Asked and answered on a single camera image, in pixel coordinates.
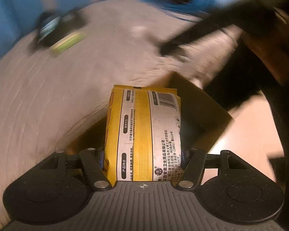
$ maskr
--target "yellow wet wipes package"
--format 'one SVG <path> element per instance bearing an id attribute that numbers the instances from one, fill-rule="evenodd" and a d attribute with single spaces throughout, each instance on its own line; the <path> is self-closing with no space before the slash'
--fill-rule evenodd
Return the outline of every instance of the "yellow wet wipes package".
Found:
<path id="1" fill-rule="evenodd" d="M 113 87 L 107 114 L 104 168 L 117 180 L 181 177 L 180 98 L 176 89 Z"/>

